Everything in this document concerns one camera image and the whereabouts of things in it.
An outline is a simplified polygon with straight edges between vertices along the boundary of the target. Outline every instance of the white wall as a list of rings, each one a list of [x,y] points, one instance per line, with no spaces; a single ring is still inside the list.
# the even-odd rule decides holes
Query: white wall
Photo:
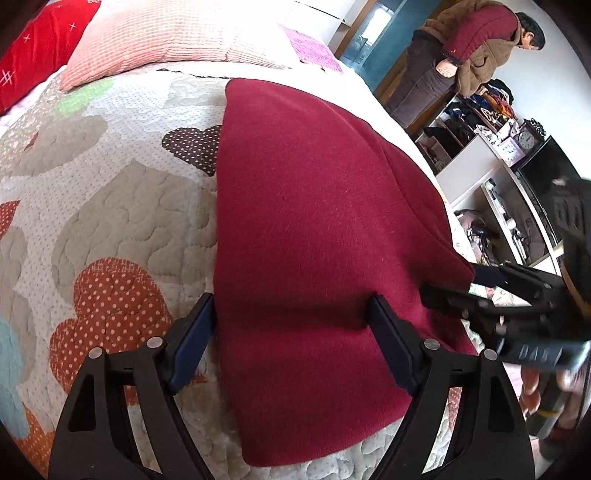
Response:
[[[515,113],[542,123],[579,174],[591,179],[591,78],[566,37],[533,1],[502,2],[535,19],[546,46],[541,51],[516,48],[495,77],[512,90]]]
[[[361,10],[363,10],[363,7],[365,6],[365,4],[367,2],[368,2],[368,0],[355,0],[354,1],[349,12],[347,12],[347,14],[345,15],[345,19],[339,25],[339,28],[337,29],[335,35],[332,37],[332,39],[328,43],[328,46],[333,53],[336,51],[337,48],[339,48],[339,45],[343,41],[347,32],[349,31],[350,26],[353,25],[353,22],[355,21],[357,16],[361,13]]]

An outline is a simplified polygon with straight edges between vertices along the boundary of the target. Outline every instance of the man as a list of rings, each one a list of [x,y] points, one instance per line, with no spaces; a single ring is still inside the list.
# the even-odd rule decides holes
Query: man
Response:
[[[462,0],[415,31],[386,111],[407,128],[444,93],[454,88],[464,96],[476,93],[514,47],[544,45],[544,32],[525,13],[491,0]]]

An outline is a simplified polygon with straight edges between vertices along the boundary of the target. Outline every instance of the red cloth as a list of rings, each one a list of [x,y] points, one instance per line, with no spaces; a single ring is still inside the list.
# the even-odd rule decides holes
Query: red cloth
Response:
[[[457,30],[445,42],[443,53],[454,63],[461,65],[487,40],[511,40],[517,27],[519,21],[509,8],[488,5],[462,18]]]
[[[214,275],[222,387],[242,453],[287,465],[349,447],[404,415],[363,310],[374,293],[421,335],[473,352],[425,282],[467,291],[425,174],[363,120],[261,80],[226,88]]]
[[[0,60],[0,115],[68,63],[98,0],[60,0],[31,21]]]

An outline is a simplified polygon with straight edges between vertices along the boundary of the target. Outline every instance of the dark pants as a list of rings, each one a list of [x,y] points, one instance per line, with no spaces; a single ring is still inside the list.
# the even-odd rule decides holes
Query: dark pants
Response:
[[[446,78],[435,69],[444,59],[441,47],[441,42],[428,34],[415,36],[408,46],[402,78],[385,106],[403,128],[408,128],[456,83],[455,77]]]

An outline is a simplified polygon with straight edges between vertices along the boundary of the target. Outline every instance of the blue door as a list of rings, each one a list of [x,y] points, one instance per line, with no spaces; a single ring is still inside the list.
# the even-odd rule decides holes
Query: blue door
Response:
[[[376,2],[340,60],[355,70],[373,92],[408,47],[413,32],[441,0]]]

